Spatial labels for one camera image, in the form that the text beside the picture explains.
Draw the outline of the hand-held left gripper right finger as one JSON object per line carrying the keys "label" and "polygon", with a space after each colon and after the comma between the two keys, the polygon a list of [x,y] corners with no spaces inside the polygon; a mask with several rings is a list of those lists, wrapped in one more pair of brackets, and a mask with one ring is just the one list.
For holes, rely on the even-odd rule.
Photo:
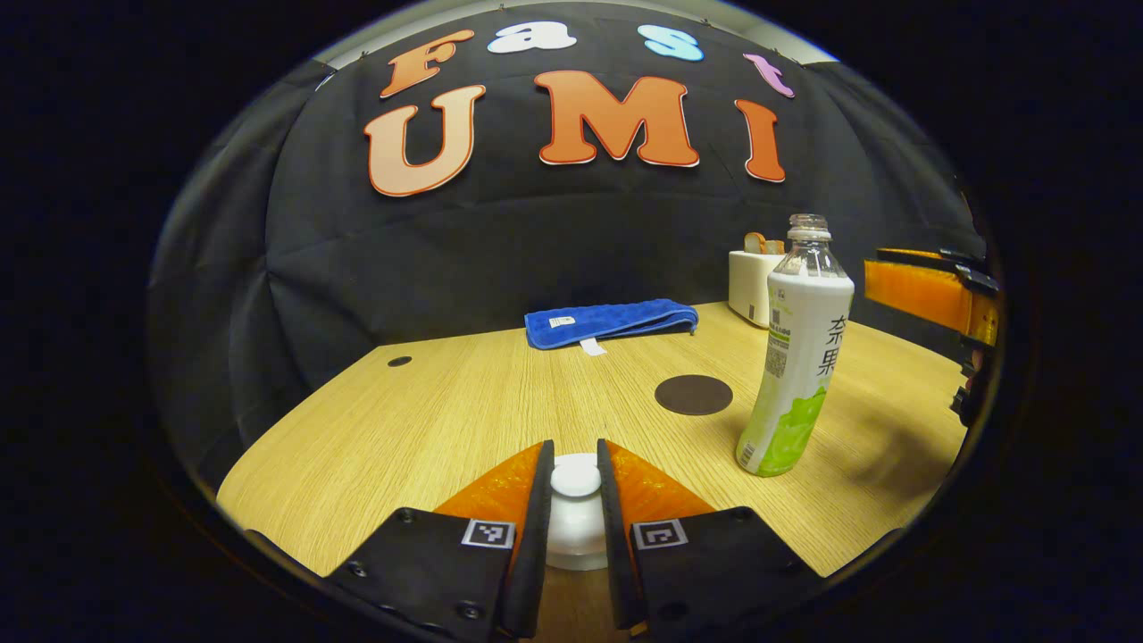
{"label": "hand-held left gripper right finger", "polygon": [[756,509],[717,511],[607,439],[597,468],[618,630],[752,635],[825,589]]}

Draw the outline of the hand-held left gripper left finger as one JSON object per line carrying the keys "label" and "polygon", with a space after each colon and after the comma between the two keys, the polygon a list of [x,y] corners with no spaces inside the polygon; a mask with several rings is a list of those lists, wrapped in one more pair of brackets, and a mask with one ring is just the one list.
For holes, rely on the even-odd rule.
{"label": "hand-held left gripper left finger", "polygon": [[434,512],[397,508],[326,582],[426,638],[534,638],[555,445],[509,457]]}

